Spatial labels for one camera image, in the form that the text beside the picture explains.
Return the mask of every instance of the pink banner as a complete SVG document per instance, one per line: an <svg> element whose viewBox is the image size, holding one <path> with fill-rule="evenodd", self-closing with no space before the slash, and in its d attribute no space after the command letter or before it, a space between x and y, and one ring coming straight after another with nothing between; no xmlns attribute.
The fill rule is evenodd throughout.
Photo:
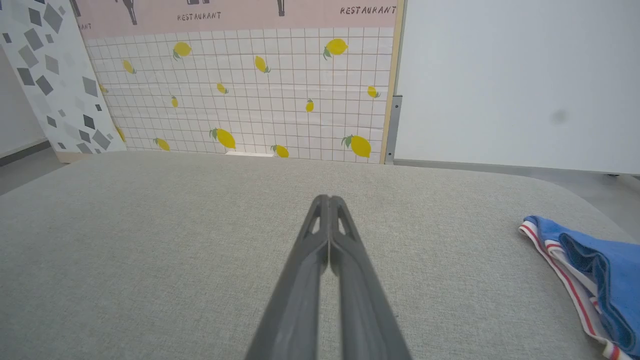
<svg viewBox="0 0 640 360"><path fill-rule="evenodd" d="M71 0L85 39L234 29L392 27L396 1Z"/></svg>

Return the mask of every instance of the white board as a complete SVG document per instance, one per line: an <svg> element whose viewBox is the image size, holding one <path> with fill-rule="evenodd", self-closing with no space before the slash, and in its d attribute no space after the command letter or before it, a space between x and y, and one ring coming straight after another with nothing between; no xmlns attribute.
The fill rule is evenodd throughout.
<svg viewBox="0 0 640 360"><path fill-rule="evenodd" d="M640 1L408 0L395 159L640 174Z"/></svg>

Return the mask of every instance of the metal bracket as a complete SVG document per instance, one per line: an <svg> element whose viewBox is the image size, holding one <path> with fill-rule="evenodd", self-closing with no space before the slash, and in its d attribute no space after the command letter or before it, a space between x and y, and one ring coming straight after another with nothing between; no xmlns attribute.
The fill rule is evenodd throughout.
<svg viewBox="0 0 640 360"><path fill-rule="evenodd" d="M393 165L396 155L396 139L398 137L398 122L400 122L400 109L402 108L402 95L395 95L391 100L391 117L389 118L389 129L387 131L387 152L385 153L385 164Z"/></svg>

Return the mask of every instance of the folded cloth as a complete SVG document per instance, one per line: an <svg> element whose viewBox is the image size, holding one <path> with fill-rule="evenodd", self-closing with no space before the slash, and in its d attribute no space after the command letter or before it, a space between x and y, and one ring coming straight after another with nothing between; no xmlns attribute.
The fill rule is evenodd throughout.
<svg viewBox="0 0 640 360"><path fill-rule="evenodd" d="M520 226L564 283L584 331L609 359L640 359L640 245L605 241L542 217Z"/></svg>

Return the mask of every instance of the floor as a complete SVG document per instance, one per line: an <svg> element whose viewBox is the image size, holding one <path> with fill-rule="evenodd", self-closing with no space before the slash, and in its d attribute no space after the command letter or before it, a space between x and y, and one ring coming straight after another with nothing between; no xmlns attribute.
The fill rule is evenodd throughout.
<svg viewBox="0 0 640 360"><path fill-rule="evenodd" d="M0 195L63 167L51 148L0 167ZM640 241L640 179L606 174L538 168L489 167L477 165L465 170L529 176L558 184L587 200L629 235Z"/></svg>

